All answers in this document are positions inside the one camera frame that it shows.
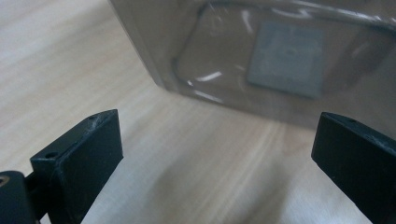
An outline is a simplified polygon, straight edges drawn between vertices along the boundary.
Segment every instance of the table surface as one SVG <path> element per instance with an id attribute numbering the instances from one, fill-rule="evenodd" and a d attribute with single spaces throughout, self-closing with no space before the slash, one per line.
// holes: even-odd
<path id="1" fill-rule="evenodd" d="M 0 74 L 2 171 L 119 110 L 124 159 L 83 223 L 370 223 L 311 160 L 314 130 L 157 87 L 105 0 L 1 1 Z"/>

